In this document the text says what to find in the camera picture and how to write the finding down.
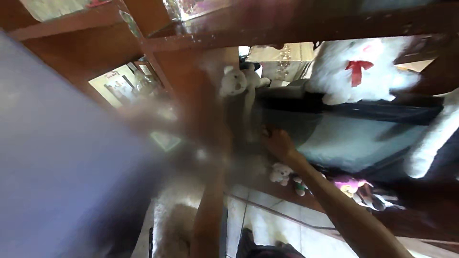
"teddy bear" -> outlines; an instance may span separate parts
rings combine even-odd
[[[267,86],[271,81],[268,78],[260,78],[255,72],[253,64],[249,64],[248,66],[248,69],[242,71],[235,69],[233,66],[225,67],[222,85],[218,94],[220,97],[225,98],[241,94],[245,90],[248,91],[244,99],[242,123],[246,132],[246,138],[250,142],[253,140],[250,120],[252,106],[255,101],[255,88]]]
[[[325,93],[327,105],[360,100],[392,101],[390,90],[414,86],[416,72],[400,70],[394,60],[409,45],[411,37],[326,41],[315,58],[311,79],[304,89]]]
[[[275,163],[273,171],[269,175],[269,180],[271,182],[280,182],[280,185],[285,186],[288,184],[291,173],[293,173],[293,170],[289,166],[282,163]]]

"hand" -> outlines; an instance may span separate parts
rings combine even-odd
[[[263,128],[261,141],[266,148],[282,162],[296,151],[290,136],[282,129],[265,126]]]

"white floor tile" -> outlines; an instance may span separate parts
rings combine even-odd
[[[301,221],[311,226],[335,228],[325,213],[301,207]]]
[[[346,242],[301,227],[301,254],[306,258],[358,258]]]
[[[250,189],[243,185],[233,185],[229,192],[234,196],[247,200],[249,198],[249,191]]]
[[[276,198],[272,195],[265,194],[257,190],[250,190],[248,200],[268,208],[271,208],[275,204],[282,201],[282,199]]]
[[[273,246],[276,241],[282,241],[301,251],[301,227],[291,220],[247,205],[244,227],[252,229],[257,245]]]
[[[228,220],[226,229],[226,254],[230,257],[236,257],[237,244],[242,230],[242,222],[246,203],[240,200],[228,197]]]
[[[270,208],[291,218],[302,220],[300,212],[302,207],[297,204],[281,201]]]

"white plush toy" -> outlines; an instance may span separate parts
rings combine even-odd
[[[438,150],[459,128],[459,88],[445,95],[443,110],[413,145],[405,160],[405,172],[412,178],[424,177]]]
[[[252,141],[250,117],[255,101],[255,88],[267,86],[271,81],[268,78],[260,78],[255,72],[253,64],[250,64],[248,69],[242,71],[235,69],[233,66],[227,66],[224,68],[224,73],[225,75],[222,78],[222,85],[218,93],[220,97],[235,96],[241,94],[246,89],[248,90],[244,101],[242,122],[246,131],[246,138]]]
[[[415,85],[419,75],[393,64],[411,37],[326,41],[315,58],[305,90],[325,93],[322,101],[337,105],[360,100],[392,101],[389,90]]]
[[[293,173],[293,170],[282,163],[275,163],[273,165],[273,171],[269,175],[269,180],[271,182],[280,182],[281,185],[287,185],[288,180],[290,179],[290,174]]]

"red bow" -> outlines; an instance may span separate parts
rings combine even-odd
[[[345,70],[352,69],[352,87],[356,87],[362,83],[362,68],[368,70],[373,65],[373,63],[368,61],[349,61]]]

